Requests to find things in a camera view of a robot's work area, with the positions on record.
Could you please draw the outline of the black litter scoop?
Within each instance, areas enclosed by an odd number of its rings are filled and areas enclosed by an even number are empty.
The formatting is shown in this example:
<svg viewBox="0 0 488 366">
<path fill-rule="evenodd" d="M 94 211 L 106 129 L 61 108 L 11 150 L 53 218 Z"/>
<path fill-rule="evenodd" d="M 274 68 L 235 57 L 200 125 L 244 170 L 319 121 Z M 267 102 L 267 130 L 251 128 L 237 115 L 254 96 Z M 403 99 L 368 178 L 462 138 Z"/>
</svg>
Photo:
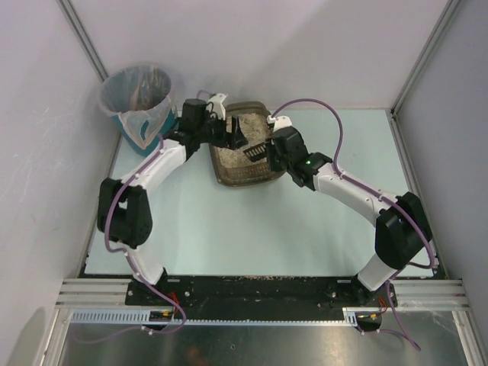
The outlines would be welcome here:
<svg viewBox="0 0 488 366">
<path fill-rule="evenodd" d="M 266 143 L 259 143 L 243 151 L 245 157 L 251 162 L 257 162 L 267 157 Z"/>
</svg>

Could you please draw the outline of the brown litter box tray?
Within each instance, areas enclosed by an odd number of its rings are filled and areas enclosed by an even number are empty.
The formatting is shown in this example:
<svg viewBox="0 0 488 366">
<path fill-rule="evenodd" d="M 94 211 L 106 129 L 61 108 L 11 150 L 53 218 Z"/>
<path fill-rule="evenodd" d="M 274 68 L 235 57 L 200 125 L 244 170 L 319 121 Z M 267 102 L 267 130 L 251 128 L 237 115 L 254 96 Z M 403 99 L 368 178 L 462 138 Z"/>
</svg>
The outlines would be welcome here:
<svg viewBox="0 0 488 366">
<path fill-rule="evenodd" d="M 280 178 L 281 172 L 270 170 L 266 158 L 252 161 L 245 154 L 247 149 L 264 151 L 262 145 L 270 137 L 272 128 L 267 124 L 270 111 L 260 101 L 246 101 L 229 104 L 226 107 L 227 130 L 232 130 L 232 117 L 239 118 L 239 127 L 248 143 L 231 150 L 210 146 L 210 157 L 217 182 L 221 185 L 240 188 L 259 185 Z"/>
</svg>

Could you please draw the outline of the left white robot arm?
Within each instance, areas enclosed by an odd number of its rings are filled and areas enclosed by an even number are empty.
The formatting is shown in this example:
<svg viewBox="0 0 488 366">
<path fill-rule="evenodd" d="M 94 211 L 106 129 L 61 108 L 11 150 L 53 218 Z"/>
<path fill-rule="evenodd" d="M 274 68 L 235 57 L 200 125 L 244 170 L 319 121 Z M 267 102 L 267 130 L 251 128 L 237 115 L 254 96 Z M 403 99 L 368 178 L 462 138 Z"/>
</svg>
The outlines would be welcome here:
<svg viewBox="0 0 488 366">
<path fill-rule="evenodd" d="M 225 94 L 185 100 L 176 125 L 158 134 L 156 148 L 120 179 L 106 178 L 98 194 L 97 228 L 110 253 L 121 253 L 138 281 L 156 284 L 164 272 L 149 237 L 149 195 L 185 164 L 201 145 L 236 150 L 247 144 L 238 117 L 226 119 Z"/>
</svg>

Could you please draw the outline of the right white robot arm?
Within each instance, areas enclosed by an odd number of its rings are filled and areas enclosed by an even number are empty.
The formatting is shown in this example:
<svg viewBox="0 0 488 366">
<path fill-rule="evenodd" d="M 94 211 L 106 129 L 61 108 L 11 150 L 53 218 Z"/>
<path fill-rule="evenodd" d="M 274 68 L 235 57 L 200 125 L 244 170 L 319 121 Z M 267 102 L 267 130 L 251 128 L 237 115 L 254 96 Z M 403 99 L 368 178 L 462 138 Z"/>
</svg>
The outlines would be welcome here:
<svg viewBox="0 0 488 366">
<path fill-rule="evenodd" d="M 352 293 L 365 304 L 395 274 L 412 264 L 421 249 L 434 264 L 432 230 L 419 197 L 375 191 L 334 166 L 328 156 L 310 153 L 294 127 L 274 131 L 265 142 L 273 171 L 287 172 L 293 182 L 326 194 L 360 214 L 375 228 L 374 254 L 351 279 Z"/>
</svg>

